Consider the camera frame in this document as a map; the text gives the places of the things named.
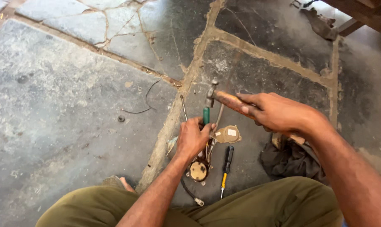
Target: small screw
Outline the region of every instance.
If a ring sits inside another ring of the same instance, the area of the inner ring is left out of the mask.
[[[118,116],[117,121],[119,121],[119,122],[125,121],[125,116],[123,116],[123,115]]]

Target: cement grout line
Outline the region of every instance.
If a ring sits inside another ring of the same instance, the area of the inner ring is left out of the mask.
[[[224,0],[216,0],[210,3],[210,11],[207,14],[207,23],[202,35],[195,40],[194,57],[189,65],[188,73],[183,78],[183,86],[176,94],[172,109],[165,120],[164,126],[158,134],[158,139],[153,149],[153,153],[148,161],[151,167],[146,166],[142,172],[142,178],[136,187],[136,192],[142,193],[157,177],[160,170],[163,168],[163,161],[167,152],[167,141],[172,136],[176,122],[179,119],[182,111],[182,102],[180,95],[187,96],[192,85],[192,81],[198,76],[203,53],[212,34],[212,28],[222,8]]]
[[[257,46],[254,46],[253,44],[250,44],[247,41],[244,41],[233,34],[229,34],[228,32],[225,32],[223,30],[220,30],[218,28],[213,29],[213,36],[212,40],[219,40],[221,42],[230,44],[238,49],[241,49],[245,53],[252,55],[257,58],[263,58],[267,59],[271,64],[274,64],[273,66],[276,67],[285,67],[290,70],[293,70],[297,73],[299,73],[301,76],[304,76],[314,82],[317,82],[321,85],[324,85],[325,87],[329,88],[332,83],[329,80],[329,78],[320,76],[319,74],[315,73],[312,70],[306,69],[302,67],[300,64],[295,63],[294,61],[283,57],[281,55],[269,52],[267,50],[264,50],[262,48],[259,48]]]
[[[37,28],[43,32],[46,32],[46,33],[49,33],[51,35],[54,35],[58,38],[61,38],[63,40],[66,40],[70,43],[73,43],[73,44],[76,44],[77,46],[79,47],[82,47],[82,48],[86,48],[88,50],[90,50],[91,52],[93,53],[96,53],[96,54],[99,54],[99,55],[103,55],[103,56],[106,56],[108,58],[111,58],[113,60],[117,60],[123,64],[127,64],[127,65],[130,65],[140,71],[143,71],[145,73],[148,73],[148,74],[151,74],[155,77],[158,77],[158,78],[161,78],[162,80],[164,80],[165,82],[169,83],[170,85],[172,85],[173,87],[175,87],[176,89],[180,88],[182,86],[182,82],[181,81],[178,81],[178,80],[175,80],[173,78],[170,78],[168,77],[167,75],[164,75],[164,74],[160,74],[152,69],[149,69],[143,65],[140,65],[134,61],[131,61],[129,59],[126,59],[124,57],[121,57],[117,54],[114,54],[114,53],[111,53],[111,52],[108,52],[106,50],[103,50],[103,49],[99,49],[89,43],[86,43],[85,41],[82,41],[78,38],[75,38],[69,34],[66,34],[64,32],[61,32],[59,30],[56,30],[50,26],[47,26],[45,24],[43,24],[42,22],[37,22],[35,20],[32,20],[30,18],[27,18],[27,17],[24,17],[22,15],[18,15],[15,13],[15,8],[19,7],[22,3],[18,0],[17,1],[17,4],[13,4],[13,7],[10,7],[10,6],[7,6],[5,7],[1,12],[3,13],[3,18],[0,19],[0,28],[1,26],[3,25],[3,23],[8,20],[8,19],[15,19],[15,20],[18,20],[20,22],[23,22],[23,23],[26,23],[34,28]]]
[[[339,72],[339,40],[340,36],[333,42],[332,69],[330,73],[329,88],[329,120],[334,128],[338,127],[338,72]]]

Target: dark cloth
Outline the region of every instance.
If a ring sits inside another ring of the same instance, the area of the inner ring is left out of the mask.
[[[328,185],[324,170],[312,148],[282,137],[280,149],[268,142],[259,157],[266,173],[274,179],[308,177]]]
[[[111,186],[78,189],[50,207],[36,227],[114,227],[138,197]],[[288,177],[209,206],[168,209],[163,226],[341,227],[342,213],[331,188],[306,177]]]

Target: stone floor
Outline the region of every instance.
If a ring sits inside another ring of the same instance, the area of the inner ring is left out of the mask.
[[[213,78],[232,94],[276,92],[319,109],[381,173],[381,35],[369,28],[329,42],[280,0],[7,2],[0,226],[34,226],[63,194],[113,174],[144,191],[184,121],[179,95],[188,117],[200,116]],[[232,144],[225,195],[271,181],[258,161],[269,134],[225,108],[219,127],[227,125],[243,139]],[[185,178],[206,204],[219,199],[227,146],[215,147],[204,186]],[[180,185],[172,206],[188,205]]]

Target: right hand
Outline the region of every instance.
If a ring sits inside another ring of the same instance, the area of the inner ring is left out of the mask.
[[[255,124],[263,125],[266,131],[299,132],[306,135],[316,126],[329,125],[327,118],[316,109],[273,92],[237,96],[253,105],[242,107],[242,111],[253,115],[256,119]]]

